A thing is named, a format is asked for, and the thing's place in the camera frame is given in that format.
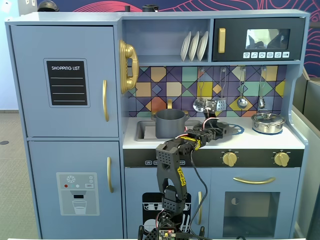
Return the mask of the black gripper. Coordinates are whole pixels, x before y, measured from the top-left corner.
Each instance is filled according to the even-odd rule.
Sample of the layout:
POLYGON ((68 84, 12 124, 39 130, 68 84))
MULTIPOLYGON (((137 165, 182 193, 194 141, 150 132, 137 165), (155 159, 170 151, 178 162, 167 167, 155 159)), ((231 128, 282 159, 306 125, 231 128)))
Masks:
POLYGON ((235 124, 227 122, 200 124, 200 133, 198 139, 201 142, 211 142, 223 137, 234 136, 242 134, 242 128, 237 128, 235 124))

